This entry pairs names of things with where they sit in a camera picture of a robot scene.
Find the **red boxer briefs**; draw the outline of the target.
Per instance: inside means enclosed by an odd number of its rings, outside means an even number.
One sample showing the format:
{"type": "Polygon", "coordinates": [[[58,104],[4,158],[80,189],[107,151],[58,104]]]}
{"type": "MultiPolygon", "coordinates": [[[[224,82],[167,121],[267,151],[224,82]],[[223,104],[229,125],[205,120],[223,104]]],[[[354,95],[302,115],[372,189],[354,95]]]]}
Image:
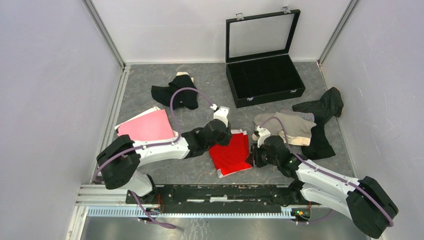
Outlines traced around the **red boxer briefs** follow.
{"type": "Polygon", "coordinates": [[[250,154],[247,131],[232,129],[231,134],[229,145],[215,145],[208,151],[220,179],[253,168],[247,162],[250,154]]]}

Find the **beige grey ribbed underwear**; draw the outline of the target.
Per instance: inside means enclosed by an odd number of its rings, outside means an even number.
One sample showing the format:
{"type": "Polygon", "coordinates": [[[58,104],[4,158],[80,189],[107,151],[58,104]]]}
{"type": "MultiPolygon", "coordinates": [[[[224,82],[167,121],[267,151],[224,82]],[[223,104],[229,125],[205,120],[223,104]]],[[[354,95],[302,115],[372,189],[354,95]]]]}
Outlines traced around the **beige grey ribbed underwear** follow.
{"type": "Polygon", "coordinates": [[[287,136],[288,143],[294,146],[309,146],[312,139],[311,129],[316,126],[316,123],[303,119],[298,115],[276,113],[261,113],[254,117],[253,122],[256,126],[260,126],[264,121],[271,117],[278,118],[284,126],[281,127],[276,119],[270,119],[264,124],[263,128],[270,132],[271,136],[280,136],[286,142],[284,133],[287,136]]]}

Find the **black display case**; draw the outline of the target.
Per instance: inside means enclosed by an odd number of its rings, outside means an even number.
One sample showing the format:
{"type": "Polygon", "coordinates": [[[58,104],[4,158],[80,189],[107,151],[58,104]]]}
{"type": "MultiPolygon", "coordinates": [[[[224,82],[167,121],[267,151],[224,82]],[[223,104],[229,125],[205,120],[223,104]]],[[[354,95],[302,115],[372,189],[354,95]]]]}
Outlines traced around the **black display case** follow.
{"type": "Polygon", "coordinates": [[[300,15],[284,7],[225,21],[226,78],[237,108],[303,95],[305,84],[289,55],[300,15]]]}

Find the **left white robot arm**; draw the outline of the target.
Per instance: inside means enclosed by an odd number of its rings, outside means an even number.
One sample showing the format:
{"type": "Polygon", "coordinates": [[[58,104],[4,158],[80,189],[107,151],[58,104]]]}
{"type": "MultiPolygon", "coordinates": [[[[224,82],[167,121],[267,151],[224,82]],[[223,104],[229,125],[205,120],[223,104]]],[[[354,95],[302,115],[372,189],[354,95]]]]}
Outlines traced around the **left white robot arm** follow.
{"type": "Polygon", "coordinates": [[[228,146],[232,137],[231,124],[213,119],[205,127],[182,133],[176,143],[141,145],[125,134],[115,139],[97,157],[101,181],[106,189],[126,189],[134,192],[145,204],[157,198],[154,182],[138,168],[163,160],[183,160],[203,155],[215,145],[228,146]]]}

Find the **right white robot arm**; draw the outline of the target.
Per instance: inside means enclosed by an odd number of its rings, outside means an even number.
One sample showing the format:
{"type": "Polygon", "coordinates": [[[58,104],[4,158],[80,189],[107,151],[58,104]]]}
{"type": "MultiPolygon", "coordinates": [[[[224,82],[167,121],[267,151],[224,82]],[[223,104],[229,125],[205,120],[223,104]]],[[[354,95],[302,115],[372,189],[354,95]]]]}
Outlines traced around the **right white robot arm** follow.
{"type": "Polygon", "coordinates": [[[257,168],[277,167],[293,181],[288,196],[293,204],[314,202],[343,214],[367,236],[378,239],[394,225],[399,209],[372,177],[345,176],[319,166],[305,156],[290,152],[279,136],[253,143],[248,161],[257,168]]]}

